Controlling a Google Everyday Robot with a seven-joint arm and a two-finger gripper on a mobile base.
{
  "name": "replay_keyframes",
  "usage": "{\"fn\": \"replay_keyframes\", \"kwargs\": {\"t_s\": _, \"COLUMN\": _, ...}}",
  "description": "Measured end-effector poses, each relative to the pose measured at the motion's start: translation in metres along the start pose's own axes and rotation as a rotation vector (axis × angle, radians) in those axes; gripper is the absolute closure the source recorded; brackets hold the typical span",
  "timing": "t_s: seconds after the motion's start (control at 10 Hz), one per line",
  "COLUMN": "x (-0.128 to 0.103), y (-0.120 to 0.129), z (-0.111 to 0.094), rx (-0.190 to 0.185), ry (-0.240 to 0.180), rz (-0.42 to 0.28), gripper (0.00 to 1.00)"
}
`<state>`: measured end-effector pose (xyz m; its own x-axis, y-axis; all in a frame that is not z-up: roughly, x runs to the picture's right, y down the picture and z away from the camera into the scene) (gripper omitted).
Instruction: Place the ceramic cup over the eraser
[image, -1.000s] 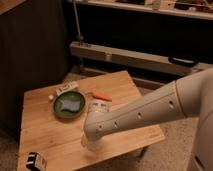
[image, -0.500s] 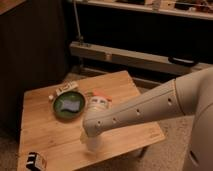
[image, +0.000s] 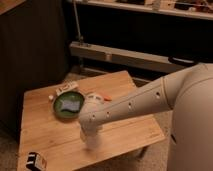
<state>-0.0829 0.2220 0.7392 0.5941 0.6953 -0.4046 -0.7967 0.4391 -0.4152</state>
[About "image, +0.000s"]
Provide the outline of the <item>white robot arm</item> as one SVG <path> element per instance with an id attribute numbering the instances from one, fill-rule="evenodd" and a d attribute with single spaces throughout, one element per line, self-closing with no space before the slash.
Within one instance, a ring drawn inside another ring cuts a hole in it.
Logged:
<path id="1" fill-rule="evenodd" d="M 213 171 L 213 63 L 160 77 L 111 102 L 92 93 L 79 123 L 90 137 L 106 123 L 169 110 L 173 114 L 167 171 Z"/>

